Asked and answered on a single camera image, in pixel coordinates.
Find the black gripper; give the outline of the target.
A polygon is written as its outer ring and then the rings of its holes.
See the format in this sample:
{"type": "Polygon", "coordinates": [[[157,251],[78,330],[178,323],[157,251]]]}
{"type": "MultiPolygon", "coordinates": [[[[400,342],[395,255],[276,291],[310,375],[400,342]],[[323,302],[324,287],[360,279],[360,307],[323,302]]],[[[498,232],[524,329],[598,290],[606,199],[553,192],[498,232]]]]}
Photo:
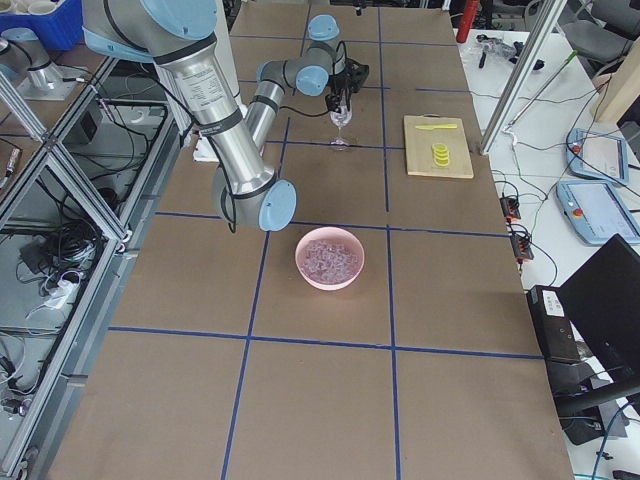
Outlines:
{"type": "Polygon", "coordinates": [[[350,94],[348,91],[331,92],[325,96],[327,111],[336,114],[346,114],[350,111],[350,94]]]}

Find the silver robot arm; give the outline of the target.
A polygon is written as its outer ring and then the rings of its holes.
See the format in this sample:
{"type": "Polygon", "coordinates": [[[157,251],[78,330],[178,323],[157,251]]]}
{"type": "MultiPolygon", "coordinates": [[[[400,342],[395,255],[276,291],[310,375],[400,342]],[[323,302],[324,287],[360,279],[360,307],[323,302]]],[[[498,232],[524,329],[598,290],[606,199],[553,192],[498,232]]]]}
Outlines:
{"type": "Polygon", "coordinates": [[[85,42],[114,58],[153,62],[167,70],[191,120],[219,160],[213,202],[231,226],[279,231],[292,220],[294,186],[262,159],[261,149],[286,88],[316,97],[347,67],[340,29],[330,15],[308,26],[307,51],[270,61],[258,72],[256,94],[241,111],[216,56],[215,28],[224,20],[214,1],[85,1],[85,42]]]}

